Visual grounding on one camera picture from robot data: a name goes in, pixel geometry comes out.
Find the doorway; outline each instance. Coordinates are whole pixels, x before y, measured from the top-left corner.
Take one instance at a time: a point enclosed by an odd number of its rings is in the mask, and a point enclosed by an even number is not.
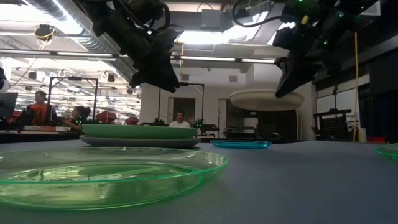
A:
[[[167,113],[167,121],[170,124],[177,117],[179,111],[185,113],[185,121],[195,123],[196,99],[194,98],[169,98],[169,109]]]

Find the man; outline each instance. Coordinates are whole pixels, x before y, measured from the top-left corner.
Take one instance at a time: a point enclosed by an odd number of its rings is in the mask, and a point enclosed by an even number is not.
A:
[[[46,100],[45,92],[37,91],[35,93],[36,103],[27,106],[26,109],[23,110],[22,115],[30,117],[33,125],[46,125],[50,124],[51,121],[55,121],[57,119],[57,113],[51,105],[50,111],[47,111],[47,104],[45,103]]]
[[[169,127],[172,127],[172,128],[191,128],[191,125],[188,122],[184,121],[184,116],[185,116],[185,113],[183,111],[179,111],[177,113],[177,120],[173,121],[169,125]]]

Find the orange shirt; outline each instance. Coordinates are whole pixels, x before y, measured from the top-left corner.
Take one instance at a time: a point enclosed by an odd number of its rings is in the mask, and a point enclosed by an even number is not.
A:
[[[31,105],[30,108],[35,111],[33,118],[33,125],[44,124],[45,118],[47,117],[47,104],[35,103]]]

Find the gray plate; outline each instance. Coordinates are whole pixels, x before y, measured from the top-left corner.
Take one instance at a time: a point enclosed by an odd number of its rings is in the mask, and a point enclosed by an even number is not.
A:
[[[167,147],[188,149],[201,139],[114,139],[80,136],[80,140],[91,146]]]

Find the teal plastic plate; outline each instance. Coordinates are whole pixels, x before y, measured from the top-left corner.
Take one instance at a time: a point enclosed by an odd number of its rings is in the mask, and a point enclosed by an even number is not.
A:
[[[195,190],[224,156],[182,149],[83,147],[0,154],[0,205],[52,210],[121,208]]]
[[[113,124],[84,124],[83,130],[88,137],[123,139],[187,139],[197,134],[193,128]]]

